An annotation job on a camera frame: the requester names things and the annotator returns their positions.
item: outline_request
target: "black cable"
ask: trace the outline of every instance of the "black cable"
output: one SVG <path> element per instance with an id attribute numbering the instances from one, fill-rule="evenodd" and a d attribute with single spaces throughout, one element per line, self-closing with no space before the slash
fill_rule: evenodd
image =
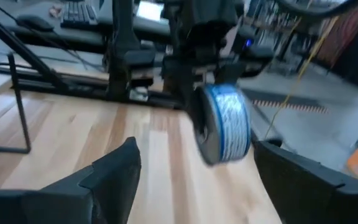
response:
<path id="1" fill-rule="evenodd" d="M 39 34 L 36 30 L 33 30 L 31 27 L 25 25 L 25 24 L 22 24 L 20 23 L 20 21 L 18 21 L 14 16 L 10 15 L 7 11 L 5 11 L 3 8 L 0 7 L 0 11 L 3 12 L 5 15 L 7 15 L 9 18 L 13 19 L 16 24 L 20 24 L 20 25 L 23 25 L 26 29 L 28 29 L 29 31 L 31 31 L 33 34 L 35 34 L 38 38 L 42 39 L 43 41 L 49 43 L 50 45 L 58 48 L 58 49 L 62 49 L 64 50 L 65 52 L 67 52 L 68 54 L 70 54 L 71 56 L 73 56 L 74 58 L 77 58 L 78 60 L 80 60 L 82 63 L 84 64 L 87 64 L 89 65 L 90 67 L 96 69 L 97 71 L 99 72 L 102 72 L 104 73 L 105 71 L 103 71 L 102 69 L 100 69 L 99 67 L 97 67 L 96 65 L 92 64 L 91 62 L 88 62 L 87 60 L 85 59 L 82 59 L 79 55 L 76 55 L 74 53 L 72 53 L 71 51 L 69 51 L 68 49 L 62 47 L 61 45 L 58 45 L 56 44 L 55 42 L 51 41 L 51 40 L 48 40 L 47 38 L 43 37 L 41 34 Z"/>
<path id="2" fill-rule="evenodd" d="M 9 66 L 9 63 L 7 63 L 7 62 L 0 62 L 0 66 Z M 27 65 L 16 65 L 16 68 L 25 68 L 25 69 L 32 69 L 32 70 L 34 70 L 33 67 L 27 66 Z"/>
<path id="3" fill-rule="evenodd" d="M 78 52 L 77 52 L 76 50 L 74 50 L 74 48 L 71 47 L 71 46 L 67 43 L 67 41 L 66 41 L 65 39 L 63 39 L 62 37 L 60 37 L 59 34 L 57 34 L 54 30 L 53 30 L 52 32 L 53 32 L 53 34 L 55 34 L 55 36 L 56 36 L 63 44 L 66 45 L 67 50 L 72 50 L 72 51 L 74 52 L 74 54 L 77 55 L 77 57 L 81 58 L 81 56 L 78 54 Z M 86 67 L 85 63 L 82 62 L 82 61 L 81 61 L 81 63 L 82 63 L 82 65 L 84 66 L 85 70 L 88 70 L 88 68 Z"/>

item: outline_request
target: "spool of tape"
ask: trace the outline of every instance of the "spool of tape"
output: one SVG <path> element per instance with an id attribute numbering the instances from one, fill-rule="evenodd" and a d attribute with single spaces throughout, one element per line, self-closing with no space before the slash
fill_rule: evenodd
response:
<path id="1" fill-rule="evenodd" d="M 250 147 L 250 114 L 242 91 L 230 84 L 205 85 L 197 91 L 205 113 L 204 134 L 196 141 L 207 164 L 236 161 Z"/>

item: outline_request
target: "blue tape roll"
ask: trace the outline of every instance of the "blue tape roll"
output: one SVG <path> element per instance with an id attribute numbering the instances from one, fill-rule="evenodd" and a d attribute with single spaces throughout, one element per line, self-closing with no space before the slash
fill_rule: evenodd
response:
<path id="1" fill-rule="evenodd" d="M 242 92 L 229 84 L 206 85 L 218 133 L 220 162 L 242 159 L 250 147 L 250 116 Z"/>

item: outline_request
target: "metal bar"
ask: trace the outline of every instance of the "metal bar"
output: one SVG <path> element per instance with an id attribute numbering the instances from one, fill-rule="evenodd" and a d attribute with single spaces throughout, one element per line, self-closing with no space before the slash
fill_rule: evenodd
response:
<path id="1" fill-rule="evenodd" d="M 61 46 L 66 46 L 59 38 L 41 38 L 34 34 L 20 34 L 19 32 L 15 33 L 15 36 L 25 44 L 36 45 L 42 47 L 51 47 L 55 49 L 61 49 Z M 67 41 L 71 49 L 77 51 L 91 52 L 96 54 L 104 54 L 106 51 L 105 45 L 94 45 L 94 44 L 84 44 L 81 42 Z"/>
<path id="2" fill-rule="evenodd" d="M 9 61 L 9 67 L 11 69 L 13 90 L 16 95 L 17 108 L 19 109 L 19 116 L 20 116 L 20 121 L 22 123 L 23 135 L 24 135 L 24 139 L 25 139 L 25 146 L 26 146 L 27 153 L 28 153 L 31 151 L 31 141 L 30 141 L 30 136 L 29 136 L 29 129 L 27 127 L 27 122 L 25 120 L 22 95 L 20 93 L 20 87 L 19 87 L 19 79 L 18 79 L 17 73 L 16 73 L 15 58 L 14 58 L 13 54 L 10 53 L 7 56 L 7 59 Z"/>
<path id="3" fill-rule="evenodd" d="M 313 46 L 314 46 L 314 42 L 312 42 L 312 40 L 311 40 L 311 42 L 310 42 L 308 48 L 306 49 L 306 55 L 302 55 L 302 59 L 301 59 L 301 61 L 299 62 L 298 66 L 296 67 L 296 70 L 295 70 L 296 72 L 299 72 L 299 71 L 301 70 L 301 67 L 302 67 L 302 65 L 303 65 L 303 62 L 305 62 L 306 58 L 309 57 L 309 55 L 310 55 L 310 50 L 311 50 L 311 48 L 312 48 Z"/>
<path id="4" fill-rule="evenodd" d="M 0 146 L 0 152 L 21 153 L 21 154 L 29 153 L 27 149 L 16 148 L 16 147 L 3 147 L 3 146 Z"/>
<path id="5" fill-rule="evenodd" d="M 41 82 L 32 82 L 28 80 L 19 80 L 19 86 L 22 91 L 36 91 L 39 93 L 49 93 L 56 95 L 64 95 L 64 96 L 73 96 L 79 98 L 88 98 L 93 100 L 104 100 L 104 101 L 112 101 L 118 103 L 128 103 L 135 105 L 144 105 L 144 106 L 154 106 L 154 107 L 162 107 L 162 108 L 173 108 L 173 109 L 182 109 L 183 106 L 177 100 L 170 96 L 167 93 L 161 93 L 159 91 L 148 91 L 149 100 L 147 101 L 138 101 L 131 100 L 128 98 L 123 99 L 110 99 L 106 96 L 105 90 L 93 89 L 90 91 L 61 91 L 59 88 L 55 88 L 51 85 L 46 85 Z"/>
<path id="6" fill-rule="evenodd" d="M 284 56 L 285 56 L 285 53 L 287 52 L 288 50 L 288 47 L 290 46 L 290 43 L 292 42 L 292 38 L 295 36 L 295 31 L 292 31 L 292 33 L 290 34 L 290 36 L 288 37 L 287 41 L 284 43 L 284 46 L 283 48 L 281 49 L 280 51 L 280 54 L 278 55 L 277 59 L 279 61 L 284 61 Z"/>
<path id="7" fill-rule="evenodd" d="M 5 75 L 11 75 L 11 71 L 7 67 L 0 67 L 0 73 Z M 37 82 L 45 82 L 50 83 L 46 80 L 42 75 L 38 72 L 31 70 L 16 70 L 16 73 L 19 77 L 19 80 L 31 80 Z M 70 83 L 74 83 L 76 85 L 87 85 L 87 86 L 96 86 L 97 88 L 107 88 L 107 81 L 98 80 L 95 78 L 88 77 L 76 77 L 72 74 L 57 72 L 57 75 L 61 76 L 63 80 L 68 81 Z"/>

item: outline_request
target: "black metal frame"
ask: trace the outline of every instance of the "black metal frame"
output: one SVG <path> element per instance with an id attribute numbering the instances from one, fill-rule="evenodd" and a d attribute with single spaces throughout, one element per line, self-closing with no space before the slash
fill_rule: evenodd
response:
<path id="1" fill-rule="evenodd" d="M 0 24 L 0 39 L 12 50 L 19 54 L 37 72 L 17 71 L 19 79 L 18 87 L 21 90 L 38 91 L 43 93 L 53 93 L 66 96 L 76 96 L 82 98 L 92 98 L 106 101 L 116 101 L 120 103 L 134 103 L 148 106 L 161 106 L 169 108 L 181 108 L 181 104 L 172 96 L 156 91 L 149 91 L 147 101 L 132 100 L 127 98 L 110 98 L 106 94 L 107 83 L 84 81 L 84 78 L 65 77 L 48 67 L 46 63 L 31 52 L 14 34 L 9 32 Z M 0 68 L 1 73 L 10 72 L 6 68 Z M 145 82 L 150 80 L 132 80 L 133 86 L 145 86 Z"/>
<path id="2" fill-rule="evenodd" d="M 25 139 L 25 148 L 0 146 L 0 152 L 28 154 L 31 151 L 31 141 L 30 141 L 30 136 L 29 136 L 29 129 L 27 127 L 27 121 L 25 120 L 25 111 L 24 111 L 24 107 L 23 107 L 22 95 L 21 95 L 20 86 L 19 86 L 19 78 L 17 76 L 16 65 L 15 65 L 15 60 L 14 60 L 13 54 L 9 53 L 7 55 L 7 58 L 9 61 L 9 68 L 11 71 L 12 88 L 15 93 L 17 109 L 19 110 L 19 117 L 20 117 L 22 129 L 23 129 L 23 135 L 24 135 L 24 139 Z"/>

